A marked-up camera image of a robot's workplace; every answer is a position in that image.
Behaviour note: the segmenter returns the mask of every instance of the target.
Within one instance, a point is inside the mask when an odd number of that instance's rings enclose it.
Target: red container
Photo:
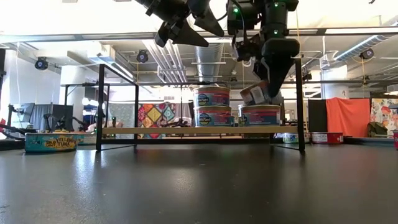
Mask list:
[[[394,145],[398,150],[398,131],[392,131],[394,133]]]
[[[314,144],[342,144],[343,133],[312,133]]]

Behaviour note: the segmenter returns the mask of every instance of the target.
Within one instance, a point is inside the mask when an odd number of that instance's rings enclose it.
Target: black table surface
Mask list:
[[[0,152],[0,223],[397,223],[392,147]]]

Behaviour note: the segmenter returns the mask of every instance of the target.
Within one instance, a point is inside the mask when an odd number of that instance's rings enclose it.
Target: security camera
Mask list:
[[[38,70],[46,70],[49,68],[49,63],[46,61],[46,57],[39,57],[35,63],[35,68]]]
[[[137,61],[140,63],[145,63],[148,61],[148,54],[146,50],[140,50],[137,55]]]

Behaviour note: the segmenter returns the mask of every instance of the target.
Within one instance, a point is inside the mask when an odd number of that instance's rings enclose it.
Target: orange curtain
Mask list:
[[[328,113],[328,132],[343,132],[345,136],[365,138],[370,122],[369,99],[345,100],[333,98],[326,100]]]

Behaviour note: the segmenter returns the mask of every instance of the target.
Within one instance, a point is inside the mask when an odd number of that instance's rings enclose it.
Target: colorful quilt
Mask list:
[[[175,103],[139,104],[138,126],[141,128],[159,128],[175,117]],[[140,139],[161,139],[164,134],[140,134]]]

